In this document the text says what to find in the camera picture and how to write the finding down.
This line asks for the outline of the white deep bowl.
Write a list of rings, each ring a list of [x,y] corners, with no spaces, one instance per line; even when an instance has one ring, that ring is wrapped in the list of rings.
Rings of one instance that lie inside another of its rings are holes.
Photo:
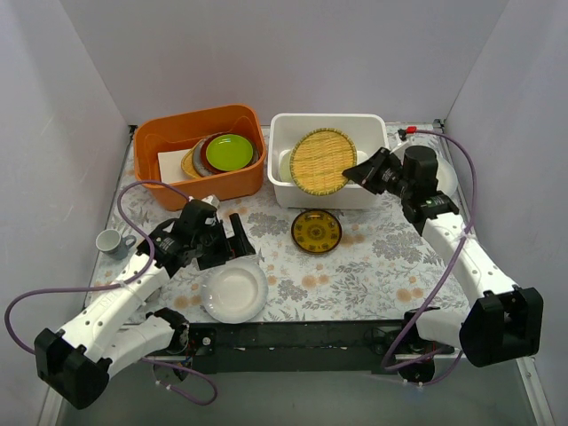
[[[454,167],[440,154],[437,154],[435,150],[432,148],[430,150],[434,153],[438,161],[438,170],[436,175],[438,180],[438,190],[445,195],[452,197],[458,188],[458,177]]]

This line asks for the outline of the white scalloped paper plate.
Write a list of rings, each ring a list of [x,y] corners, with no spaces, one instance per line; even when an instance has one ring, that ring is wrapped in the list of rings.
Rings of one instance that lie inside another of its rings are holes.
[[[241,324],[263,310],[268,290],[267,277],[257,263],[236,259],[207,276],[201,285],[201,300],[214,320]]]

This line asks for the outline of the round woven bamboo mat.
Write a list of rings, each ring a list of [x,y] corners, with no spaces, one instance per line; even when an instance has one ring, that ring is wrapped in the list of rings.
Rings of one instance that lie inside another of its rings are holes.
[[[307,133],[290,154],[293,183],[305,193],[326,196],[348,183],[343,172],[357,165],[357,150],[348,135],[333,128]]]

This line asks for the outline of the yellow brown patterned plate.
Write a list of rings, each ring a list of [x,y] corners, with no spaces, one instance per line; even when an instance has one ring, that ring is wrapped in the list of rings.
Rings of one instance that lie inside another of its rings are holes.
[[[324,255],[339,245],[343,228],[331,212],[308,209],[295,217],[291,225],[291,236],[303,252]]]

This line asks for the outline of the cream plate with twig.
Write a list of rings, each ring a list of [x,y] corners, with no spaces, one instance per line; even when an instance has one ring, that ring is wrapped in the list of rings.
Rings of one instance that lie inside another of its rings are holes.
[[[291,170],[290,170],[290,156],[291,156],[290,150],[282,152],[279,162],[279,178],[280,182],[292,184],[293,178],[291,176]]]

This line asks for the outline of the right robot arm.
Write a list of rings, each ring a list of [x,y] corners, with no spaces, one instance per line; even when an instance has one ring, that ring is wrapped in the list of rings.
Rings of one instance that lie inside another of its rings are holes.
[[[536,288],[519,287],[485,253],[452,199],[438,190],[438,158],[426,146],[410,146],[399,159],[382,147],[343,175],[372,194],[399,197],[404,217],[446,263],[469,302],[460,316],[429,307],[409,312],[387,354],[401,342],[422,352],[433,342],[462,351],[476,367],[536,354],[543,299]]]

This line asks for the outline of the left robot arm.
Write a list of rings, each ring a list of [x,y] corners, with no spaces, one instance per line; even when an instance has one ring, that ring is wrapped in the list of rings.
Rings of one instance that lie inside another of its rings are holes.
[[[196,263],[201,271],[252,256],[241,218],[229,217],[225,232],[217,208],[192,200],[179,217],[159,224],[141,242],[114,283],[58,331],[44,329],[34,341],[36,369],[68,403],[84,409],[96,401],[111,377],[146,355],[178,355],[190,342],[188,320],[162,308],[128,330],[126,320],[176,273]]]

